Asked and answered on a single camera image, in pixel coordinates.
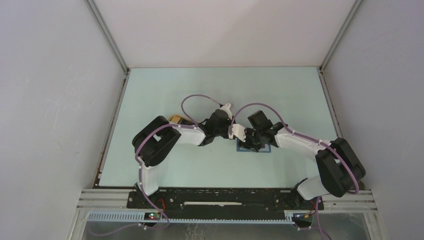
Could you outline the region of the blue card holder wallet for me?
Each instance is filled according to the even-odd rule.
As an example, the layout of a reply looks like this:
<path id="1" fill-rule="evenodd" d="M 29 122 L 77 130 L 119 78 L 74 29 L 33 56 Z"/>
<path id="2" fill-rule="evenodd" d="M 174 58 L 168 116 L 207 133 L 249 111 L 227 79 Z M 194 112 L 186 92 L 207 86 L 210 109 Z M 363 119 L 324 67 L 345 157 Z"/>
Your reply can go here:
<path id="1" fill-rule="evenodd" d="M 272 150 L 271 150 L 270 145 L 264 144 L 259 150 L 256 151 L 254 149 L 243 147 L 242 142 L 237 141 L 236 151 L 237 152 L 247 152 L 247 153 L 270 153 Z"/>

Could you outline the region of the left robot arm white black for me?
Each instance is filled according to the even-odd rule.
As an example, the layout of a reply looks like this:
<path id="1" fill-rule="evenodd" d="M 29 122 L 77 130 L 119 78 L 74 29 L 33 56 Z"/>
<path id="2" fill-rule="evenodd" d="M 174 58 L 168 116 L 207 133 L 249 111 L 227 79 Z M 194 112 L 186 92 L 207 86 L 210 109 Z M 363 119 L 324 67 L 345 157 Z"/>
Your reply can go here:
<path id="1" fill-rule="evenodd" d="M 153 208 L 158 202 L 159 189 L 157 166 L 173 147 L 180 144 L 203 147 L 215 138 L 228 139 L 233 115 L 224 106 L 216 109 L 209 118 L 200 123 L 174 123 L 160 115 L 133 138 L 134 158 L 139 164 L 138 186 L 142 190 L 138 201 L 145 208 Z"/>

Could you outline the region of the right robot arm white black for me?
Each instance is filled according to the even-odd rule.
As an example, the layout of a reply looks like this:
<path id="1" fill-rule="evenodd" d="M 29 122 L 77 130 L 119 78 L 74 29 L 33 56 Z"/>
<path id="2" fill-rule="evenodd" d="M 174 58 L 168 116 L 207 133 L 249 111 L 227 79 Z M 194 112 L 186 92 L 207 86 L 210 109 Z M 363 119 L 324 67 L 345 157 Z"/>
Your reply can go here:
<path id="1" fill-rule="evenodd" d="M 359 182 L 366 175 L 348 141 L 342 137 L 335 140 L 315 139 L 290 129 L 279 121 L 272 123 L 263 111 L 258 110 L 248 117 L 251 127 L 232 123 L 231 135 L 244 148 L 258 152 L 265 145 L 293 150 L 312 160 L 318 174 L 301 180 L 293 187 L 291 204 L 304 209 L 312 199 L 332 195 L 337 198 L 345 194 L 357 194 Z"/>

